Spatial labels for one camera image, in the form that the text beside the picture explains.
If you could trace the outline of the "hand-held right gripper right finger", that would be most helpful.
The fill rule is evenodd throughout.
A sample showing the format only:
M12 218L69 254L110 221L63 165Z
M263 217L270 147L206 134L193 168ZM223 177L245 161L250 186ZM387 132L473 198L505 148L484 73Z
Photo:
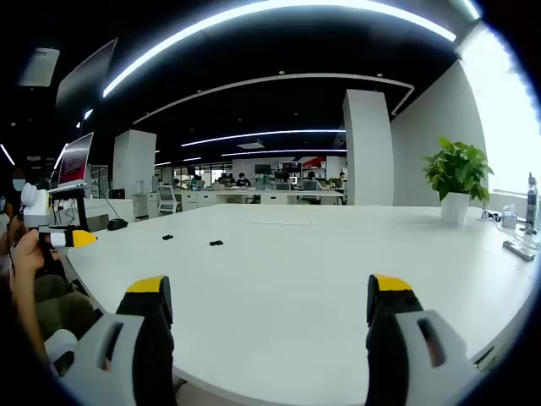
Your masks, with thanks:
M462 337L400 278L369 277L367 325L367 405L456 405L478 379Z

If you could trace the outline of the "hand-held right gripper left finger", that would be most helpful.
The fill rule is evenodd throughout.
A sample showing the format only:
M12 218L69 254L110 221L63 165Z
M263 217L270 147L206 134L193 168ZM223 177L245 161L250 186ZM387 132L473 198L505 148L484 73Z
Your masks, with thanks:
M171 327L169 278L139 280L77 342L61 385L80 405L174 405Z

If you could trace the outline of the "person's left hand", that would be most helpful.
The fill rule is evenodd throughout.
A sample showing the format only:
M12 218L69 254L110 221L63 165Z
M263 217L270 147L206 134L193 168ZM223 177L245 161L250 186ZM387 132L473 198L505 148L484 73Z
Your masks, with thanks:
M14 252L14 275L33 277L45 265L37 229L27 232L18 242Z

